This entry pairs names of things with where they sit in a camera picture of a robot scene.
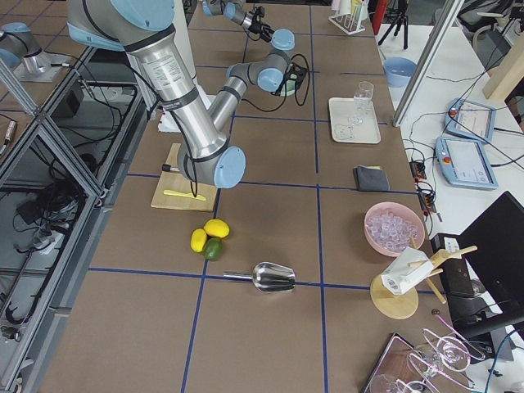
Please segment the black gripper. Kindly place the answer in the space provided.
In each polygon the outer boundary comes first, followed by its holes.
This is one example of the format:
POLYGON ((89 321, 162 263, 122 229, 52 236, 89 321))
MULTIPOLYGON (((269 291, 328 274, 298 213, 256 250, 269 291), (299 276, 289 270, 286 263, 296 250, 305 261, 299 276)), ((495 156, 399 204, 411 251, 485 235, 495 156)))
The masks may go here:
POLYGON ((296 92, 300 89, 303 84, 304 79, 306 78, 306 68, 302 65, 298 65, 295 62, 292 62, 286 74, 284 75, 283 80, 296 78, 296 92))
POLYGON ((253 9, 246 13, 245 28, 254 34, 261 34, 261 39, 266 43, 270 43, 273 30, 269 25, 265 25, 263 18, 265 10, 263 6, 254 6, 253 9))

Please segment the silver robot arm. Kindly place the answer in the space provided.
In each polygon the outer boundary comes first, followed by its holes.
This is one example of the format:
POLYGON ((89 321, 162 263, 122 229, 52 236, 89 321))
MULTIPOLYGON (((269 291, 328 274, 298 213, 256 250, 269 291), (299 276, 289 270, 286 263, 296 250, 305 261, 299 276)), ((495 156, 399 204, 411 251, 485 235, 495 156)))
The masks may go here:
POLYGON ((203 1, 203 12, 207 16, 224 16, 236 25, 241 26, 247 34, 254 34, 266 43, 271 41, 274 30, 263 21, 263 6, 253 6, 250 11, 244 9, 245 1, 203 1))
POLYGON ((67 25, 78 43, 125 52, 138 60, 160 104, 183 135, 177 166, 186 179, 231 188, 242 180, 246 156, 230 144, 222 128, 251 85, 285 96, 293 92, 287 75, 293 65, 295 35, 289 29, 271 29, 260 21, 259 10, 244 12, 242 1, 205 1, 203 5, 208 14, 223 15, 272 46, 262 61, 231 66, 209 106, 175 44, 173 1, 70 1, 67 25))

